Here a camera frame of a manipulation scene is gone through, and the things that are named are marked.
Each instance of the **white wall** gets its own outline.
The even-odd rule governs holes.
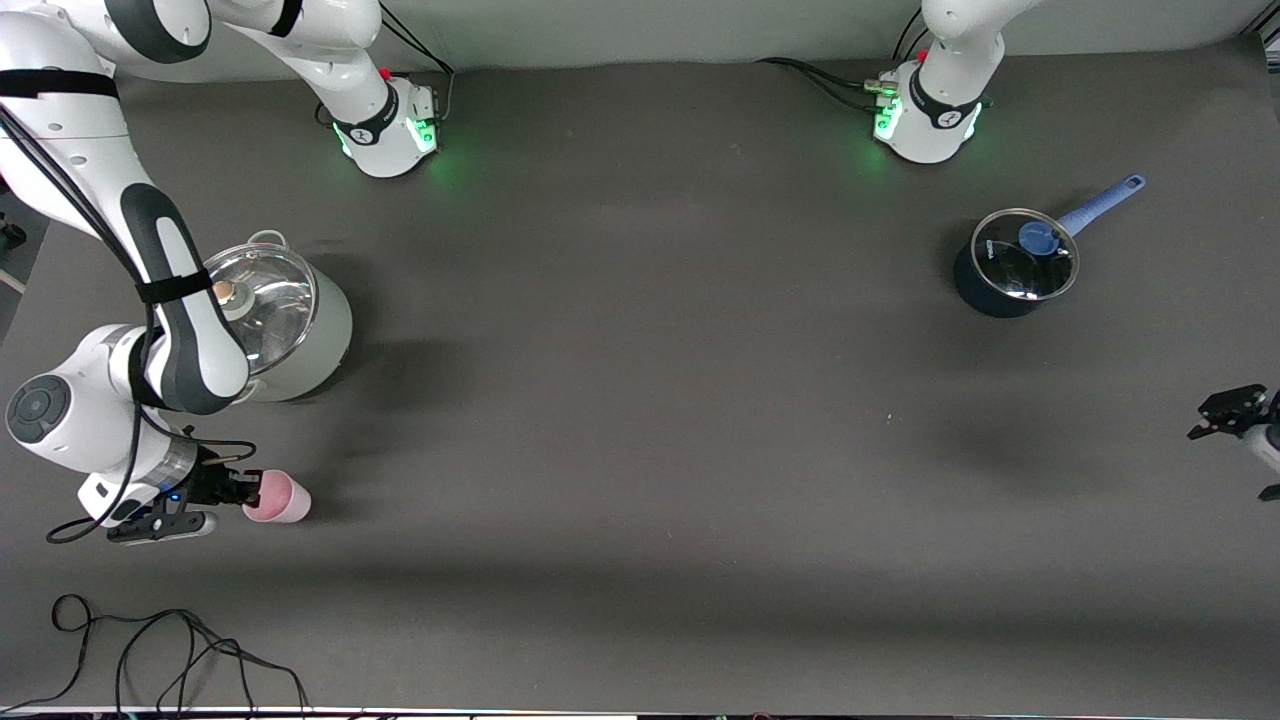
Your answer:
[[[1047,0],[1005,32],[1012,54],[1171,50],[1222,40],[1266,0]],[[581,67],[654,60],[884,58],[915,0],[388,0],[458,69]],[[145,77],[289,77],[264,50],[219,27],[209,51]],[[384,32],[370,54],[393,69],[428,67]]]

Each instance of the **pot handle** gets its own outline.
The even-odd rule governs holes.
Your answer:
[[[275,240],[262,240],[264,237],[275,236]],[[260,242],[264,245],[279,245],[280,247],[289,250],[289,241],[284,240],[280,231],[257,231],[256,233],[248,236],[248,243]]]
[[[1129,176],[1114,186],[1103,190],[1101,195],[1089,200],[1080,208],[1062,215],[1062,219],[1060,219],[1059,223],[1066,228],[1066,234],[1075,237],[1080,233],[1080,231],[1088,227],[1089,223],[1097,220],[1102,213],[1106,213],[1125,200],[1129,200],[1135,192],[1144,187],[1147,187],[1147,178],[1139,174]]]

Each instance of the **black wire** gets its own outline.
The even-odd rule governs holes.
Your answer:
[[[910,58],[910,56],[911,56],[911,53],[914,53],[914,51],[915,51],[915,46],[916,46],[916,45],[919,45],[922,40],[924,40],[924,36],[925,36],[925,35],[929,35],[929,28],[924,28],[924,29],[922,29],[922,31],[920,31],[920,35],[916,35],[916,36],[915,36],[915,40],[913,40],[913,41],[911,41],[911,46],[906,49],[906,56],[908,56],[908,58]]]
[[[390,29],[392,35],[394,35],[396,37],[401,38],[406,45],[408,45],[413,50],[417,50],[419,53],[421,53],[421,54],[426,55],[428,58],[430,58],[436,65],[440,65],[440,69],[444,70],[445,73],[448,73],[451,76],[453,74],[453,68],[449,67],[449,64],[445,63],[444,60],[439,59],[435,55],[435,53],[431,53],[426,47],[426,45],[424,45],[422,41],[419,40],[416,35],[413,35],[413,31],[411,31],[408,28],[408,26],[403,23],[403,20],[401,20],[399,18],[396,17],[396,13],[393,13],[392,9],[387,6],[387,3],[379,1],[378,5],[381,6],[383,12],[387,13],[387,17],[390,18],[392,20],[394,20],[396,24],[398,24],[401,27],[401,29],[404,31],[404,35],[408,35],[408,37],[404,37],[404,35],[401,35],[399,32],[397,32],[397,29],[394,27],[392,27],[389,23],[387,23],[387,20],[383,20],[383,26],[387,27],[388,29]]]
[[[79,623],[78,625],[67,625],[63,623],[61,614],[68,601],[74,601],[81,606],[81,610],[84,611],[84,621]],[[206,625],[205,621],[201,620],[200,616],[196,615],[195,612],[186,609],[169,609],[169,610],[161,610],[160,612],[155,612],[152,615],[147,615],[146,618],[95,615],[92,609],[90,609],[88,606],[88,601],[76,593],[67,593],[64,596],[60,596],[58,600],[54,601],[54,607],[52,611],[50,612],[50,620],[58,632],[60,633],[82,632],[79,653],[76,660],[76,671],[72,674],[70,680],[68,680],[67,685],[63,687],[61,691],[50,697],[41,697],[19,702],[18,705],[12,705],[9,707],[5,707],[4,710],[0,710],[0,714],[9,714],[13,712],[14,710],[27,707],[28,705],[54,702],[56,700],[60,700],[68,692],[70,692],[70,689],[76,687],[76,683],[79,680],[81,674],[83,674],[84,671],[84,659],[88,653],[90,637],[93,630],[93,626],[105,620],[110,620],[113,623],[142,624],[142,626],[138,628],[138,630],[133,633],[133,635],[129,638],[129,642],[125,643],[124,650],[120,651],[120,657],[115,665],[115,712],[118,717],[123,716],[124,701],[122,697],[120,688],[124,680],[124,670],[129,661],[129,652],[133,650],[134,643],[137,643],[137,641],[148,629],[151,629],[154,625],[156,625],[157,623],[160,623],[166,618],[178,618],[179,620],[183,621],[183,624],[187,628],[187,662],[183,665],[183,669],[178,674],[178,676],[174,678],[174,680],[169,683],[168,687],[165,687],[164,692],[160,693],[160,697],[156,698],[155,703],[156,712],[161,712],[160,707],[165,696],[169,694],[169,692],[174,688],[174,685],[178,685],[178,705],[177,705],[175,717],[182,716],[182,708],[186,705],[184,701],[186,701],[187,678],[191,674],[191,671],[196,667],[196,665],[198,665],[200,661],[205,659],[206,655],[214,652],[218,655],[234,657],[239,662],[241,688],[244,691],[244,700],[251,711],[255,710],[257,705],[253,702],[253,696],[250,692],[248,675],[244,671],[246,662],[250,665],[257,665],[260,667],[265,667],[269,670],[278,670],[288,674],[289,678],[293,680],[294,689],[298,693],[298,711],[302,715],[306,715],[307,712],[306,708],[311,706],[311,701],[307,698],[306,688],[302,687],[302,679],[298,678],[297,673],[283,665],[276,665],[274,662],[269,662],[266,660],[262,660],[261,657],[257,657],[256,655],[241,647],[239,642],[236,641],[234,638],[224,638],[219,635],[218,633],[211,630],[209,625]],[[197,635],[200,637],[200,639],[205,642],[205,648],[198,655],[196,655],[195,652]]]
[[[855,79],[842,78],[837,74],[828,73],[827,70],[814,65],[812,63],[805,63],[804,60],[796,60],[795,58],[762,58],[756,63],[768,63],[771,65],[786,65],[788,68],[795,68],[803,73],[812,73],[822,79],[838,85],[840,87],[847,87],[850,90],[861,90],[863,83]]]
[[[902,41],[906,40],[906,33],[911,31],[911,26],[915,24],[915,20],[919,19],[919,17],[920,17],[920,14],[923,12],[924,12],[924,8],[918,8],[915,10],[915,14],[911,15],[911,19],[906,20],[906,24],[902,26],[902,35],[897,36],[897,44],[893,45],[893,55],[892,55],[892,58],[895,60],[897,60],[897,54],[902,50]]]
[[[196,445],[205,445],[205,446],[210,446],[210,447],[218,447],[218,446],[239,446],[239,447],[247,448],[247,451],[243,452],[243,454],[241,454],[241,455],[234,455],[234,456],[229,456],[229,457],[214,457],[214,459],[206,460],[204,462],[205,465],[221,465],[224,462],[239,462],[242,460],[248,460],[250,457],[252,457],[253,455],[257,454],[257,443],[247,441],[247,439],[205,439],[205,438],[197,438],[197,437],[192,437],[191,430],[193,430],[195,428],[192,428],[191,425],[187,425],[186,428],[183,428],[182,434],[178,434],[178,433],[170,430],[169,428],[165,428],[160,423],[156,423],[155,419],[151,418],[151,415],[148,415],[146,413],[142,414],[142,419],[148,425],[151,425],[156,432],[159,432],[160,434],[163,434],[165,437],[174,438],[174,439],[184,439],[184,441],[195,442]]]
[[[801,60],[792,60],[791,58],[764,58],[763,60],[758,60],[758,61],[759,63],[769,63],[772,65],[786,65],[788,68],[795,68],[796,70],[800,70],[800,74],[803,74],[810,82],[813,82],[814,85],[817,85],[819,90],[822,90],[828,96],[831,96],[836,102],[840,102],[841,105],[844,105],[846,108],[850,108],[850,109],[854,109],[854,110],[861,110],[864,113],[872,113],[872,114],[874,114],[874,113],[877,113],[879,110],[879,108],[877,108],[876,105],[867,105],[867,104],[863,104],[863,102],[855,102],[855,101],[845,97],[844,95],[841,95],[840,92],[837,92],[836,88],[831,87],[829,85],[827,85],[823,81],[829,78],[831,82],[838,85],[840,87],[845,87],[845,88],[850,88],[850,90],[854,88],[854,87],[858,87],[860,90],[861,88],[861,83],[854,85],[852,81],[841,78],[838,76],[833,76],[833,74],[828,73],[827,70],[823,70],[822,68],[817,68],[817,67],[810,65],[809,63],[804,63]]]
[[[329,126],[332,126],[333,124],[333,114],[329,115],[329,122],[324,122],[323,119],[320,119],[320,110],[326,110],[326,108],[324,106],[324,102],[316,102],[316,109],[315,109],[314,113],[311,113],[311,119],[314,119],[316,122],[316,124],[321,126],[321,127],[329,127]]]
[[[49,154],[47,150],[31,135],[31,131],[22,124],[18,118],[9,111],[8,108],[0,105],[0,129],[4,129],[5,135],[14,140],[14,145],[18,150],[31,161],[45,176],[49,182],[58,188],[58,191],[67,199],[67,201],[74,208],[91,229],[101,238],[102,243],[108,246],[108,250],[115,255],[116,260],[124,265],[125,272],[133,279],[136,284],[142,284],[142,277],[137,268],[133,266],[128,252],[124,250],[124,245],[111,231],[111,227],[102,218],[97,208],[84,196],[84,192],[78,184],[67,174],[67,170]],[[155,332],[155,309],[147,305],[147,324],[146,333],[143,336],[143,347],[141,361],[146,364],[147,355],[151,350],[151,338]],[[124,477],[120,480],[120,488],[115,492],[115,497],[111,498],[111,503],[99,518],[81,518],[72,520],[70,523],[64,523],[56,528],[49,530],[45,534],[45,541],[52,544],[65,544],[69,542],[76,542],[97,528],[102,527],[102,523],[110,518],[111,512],[115,511],[120,501],[124,500],[124,493],[128,489],[129,480],[133,477],[133,469],[137,465],[138,459],[138,442],[142,438],[142,404],[134,398],[133,400],[133,434],[129,442],[129,460],[125,465]],[[68,530],[70,528],[88,524],[87,528],[77,530],[72,536],[56,537],[58,533]]]
[[[1265,28],[1267,23],[1270,23],[1271,19],[1276,17],[1277,13],[1280,13],[1280,5],[1272,8],[1271,12],[1267,13],[1265,18],[1262,19],[1254,18],[1256,22],[1251,23],[1249,29],[1247,29],[1245,32],[1262,32],[1262,28]]]

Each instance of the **black strap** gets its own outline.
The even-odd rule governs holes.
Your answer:
[[[284,0],[284,5],[280,8],[280,19],[275,20],[275,24],[269,29],[275,37],[284,37],[293,31],[293,23],[298,22],[298,15],[302,14],[302,0]]]
[[[929,122],[937,129],[951,129],[960,126],[960,120],[969,117],[973,109],[978,106],[982,97],[970,100],[964,105],[947,105],[940,100],[934,100],[928,92],[924,91],[924,86],[920,85],[920,69],[916,68],[911,73],[911,82],[908,86],[911,95],[911,100],[915,106],[924,111],[929,117]]]
[[[189,275],[165,278],[163,281],[142,283],[133,287],[137,288],[138,297],[141,297],[143,302],[147,305],[160,305],[161,302],[182,300],[188,295],[196,295],[202,290],[209,290],[214,287],[214,278],[209,277],[209,270],[201,268],[198,272]]]
[[[119,97],[115,81],[81,70],[0,70],[0,97],[38,97],[41,92],[78,92]]]

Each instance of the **dark gray mat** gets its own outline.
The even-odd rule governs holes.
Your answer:
[[[279,228],[357,345],[320,397],[197,423],[311,488],[297,527],[49,547],[81,478],[10,443],[0,698],[70,670],[46,612],[78,591],[192,607],[325,705],[1276,716],[1275,477],[1183,437],[1210,392],[1280,382],[1257,41],[1015,58],[992,92],[923,168],[781,68],[468,73],[443,155],[374,182],[298,83],[127,87],[201,249]],[[952,295],[978,218],[1132,172],[1069,297],[997,322]],[[4,393],[141,319],[104,249],[51,234]],[[120,638],[73,701],[110,701]]]

